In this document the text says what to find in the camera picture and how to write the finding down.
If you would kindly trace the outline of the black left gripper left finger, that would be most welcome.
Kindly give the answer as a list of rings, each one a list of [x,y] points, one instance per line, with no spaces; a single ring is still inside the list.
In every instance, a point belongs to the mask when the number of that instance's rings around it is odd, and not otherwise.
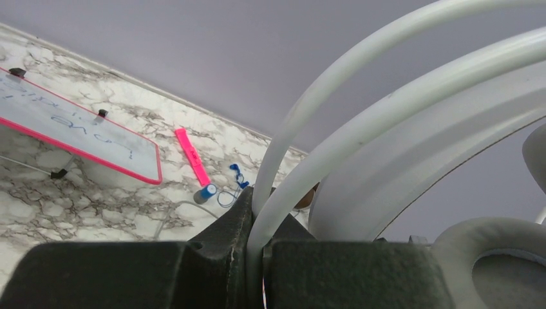
[[[2,308],[244,308],[252,189],[188,241],[55,242],[16,266]]]

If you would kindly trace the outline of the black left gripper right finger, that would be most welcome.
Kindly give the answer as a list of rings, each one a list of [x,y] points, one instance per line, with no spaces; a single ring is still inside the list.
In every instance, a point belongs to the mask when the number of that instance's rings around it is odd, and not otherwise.
[[[424,245],[319,241],[288,215],[264,249],[267,308],[454,308]]]

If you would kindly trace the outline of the white grey over-ear headphones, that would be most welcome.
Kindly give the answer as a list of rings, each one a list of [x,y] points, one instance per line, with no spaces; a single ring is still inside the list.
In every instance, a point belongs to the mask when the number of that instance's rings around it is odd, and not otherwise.
[[[399,214],[443,176],[484,149],[545,116],[537,103],[516,106],[536,86],[486,88],[485,98],[453,95],[545,60],[545,30],[536,29],[451,61],[399,88],[349,120],[321,142],[267,196],[297,132],[316,109],[358,69],[399,42],[428,28],[524,1],[437,1],[391,22],[338,58],[304,92],[285,118],[263,159],[245,246],[248,308],[265,293],[264,249],[288,215],[319,241],[375,241]],[[309,208],[296,203],[317,183]],[[470,267],[437,262],[454,308],[484,308]]]

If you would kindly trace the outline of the brown over-ear headphones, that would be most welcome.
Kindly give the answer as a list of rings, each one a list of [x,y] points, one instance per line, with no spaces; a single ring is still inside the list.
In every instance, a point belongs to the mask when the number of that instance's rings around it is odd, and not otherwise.
[[[294,209],[301,210],[309,208],[310,204],[314,199],[316,190],[318,189],[320,183],[315,184],[294,206]]]

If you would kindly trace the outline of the blue grey stamp cylinder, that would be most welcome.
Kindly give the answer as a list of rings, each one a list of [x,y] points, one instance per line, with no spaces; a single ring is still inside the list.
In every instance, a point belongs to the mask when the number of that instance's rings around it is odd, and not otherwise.
[[[200,190],[196,191],[193,194],[193,200],[196,204],[202,205],[205,202],[207,202],[209,199],[211,199],[217,192],[218,192],[217,186],[210,183],[202,187]]]

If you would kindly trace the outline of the pink highlighter marker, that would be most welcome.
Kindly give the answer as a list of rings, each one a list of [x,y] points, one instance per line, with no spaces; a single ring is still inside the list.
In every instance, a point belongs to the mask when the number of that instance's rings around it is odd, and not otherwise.
[[[186,158],[188,159],[189,165],[191,166],[199,184],[202,187],[211,184],[209,175],[207,174],[207,171],[202,163],[202,160],[196,148],[191,143],[186,129],[182,127],[182,128],[176,129],[174,133]]]

